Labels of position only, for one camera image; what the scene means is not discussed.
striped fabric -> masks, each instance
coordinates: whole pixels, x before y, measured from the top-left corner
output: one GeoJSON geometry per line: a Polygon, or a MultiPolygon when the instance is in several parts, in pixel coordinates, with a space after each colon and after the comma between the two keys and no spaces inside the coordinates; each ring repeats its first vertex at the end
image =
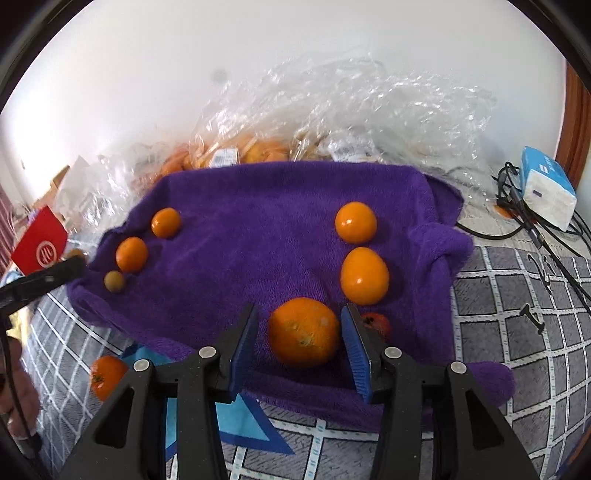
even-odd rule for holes
{"type": "Polygon", "coordinates": [[[14,230],[11,221],[12,205],[0,186],[0,277],[8,268],[14,246],[14,230]]]}

plastic wrap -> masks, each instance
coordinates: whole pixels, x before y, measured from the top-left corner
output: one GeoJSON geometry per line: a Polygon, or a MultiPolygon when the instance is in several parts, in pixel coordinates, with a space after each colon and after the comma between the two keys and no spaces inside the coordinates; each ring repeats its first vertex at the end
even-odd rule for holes
{"type": "Polygon", "coordinates": [[[135,144],[64,178],[53,208],[92,253],[162,176],[266,161],[411,164],[470,193],[490,193],[477,138],[494,99],[443,77],[392,74],[370,58],[299,59],[261,81],[227,84],[188,144],[135,144]]]}
{"type": "Polygon", "coordinates": [[[159,142],[100,155],[92,164],[79,157],[52,205],[64,219],[70,245],[92,255],[103,233],[125,222],[129,210],[158,180],[177,150],[174,145],[159,142]]]}
{"type": "Polygon", "coordinates": [[[258,85],[228,84],[191,136],[193,168],[276,160],[411,164],[485,194],[477,137],[495,103],[477,87],[392,74],[370,58],[296,60],[258,85]],[[234,162],[216,163],[218,150],[234,162]]]}

red box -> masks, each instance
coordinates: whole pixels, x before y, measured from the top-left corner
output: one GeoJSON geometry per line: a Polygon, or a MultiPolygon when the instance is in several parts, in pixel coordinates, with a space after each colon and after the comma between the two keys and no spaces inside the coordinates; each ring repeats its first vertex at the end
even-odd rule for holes
{"type": "Polygon", "coordinates": [[[68,234],[49,207],[43,207],[12,253],[12,261],[24,275],[48,268],[66,249],[68,234]]]}

tissue pack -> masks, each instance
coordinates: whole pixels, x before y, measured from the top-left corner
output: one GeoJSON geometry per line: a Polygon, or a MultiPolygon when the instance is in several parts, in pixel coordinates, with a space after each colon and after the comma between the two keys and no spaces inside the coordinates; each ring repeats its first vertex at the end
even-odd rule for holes
{"type": "Polygon", "coordinates": [[[528,207],[562,231],[568,230],[577,196],[562,167],[541,151],[525,147],[519,180],[528,207]]]}

purple towel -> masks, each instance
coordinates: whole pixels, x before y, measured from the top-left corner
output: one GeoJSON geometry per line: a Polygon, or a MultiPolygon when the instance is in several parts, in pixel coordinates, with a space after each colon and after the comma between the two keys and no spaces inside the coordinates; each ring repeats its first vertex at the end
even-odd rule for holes
{"type": "MultiPolygon", "coordinates": [[[[340,266],[353,247],[337,236],[335,215],[353,200],[376,213],[378,232],[368,246],[391,276],[386,298],[362,311],[386,314],[391,343],[416,360],[452,361],[450,287],[472,241],[453,228],[460,194],[412,167],[300,162],[173,174],[105,234],[85,276],[68,286],[70,301],[85,320],[112,325],[173,359],[212,343],[254,302],[261,327],[246,389],[289,410],[375,430],[380,408],[355,393],[344,347],[328,364],[301,371],[280,365],[267,343],[266,319],[289,299],[311,297],[340,311],[340,266]],[[169,206],[183,228],[160,240],[151,218],[169,206]],[[132,235],[146,241],[148,263],[127,275],[122,294],[108,293],[103,277],[132,235]]],[[[492,401],[512,395],[506,367],[470,367],[492,401]]]]}

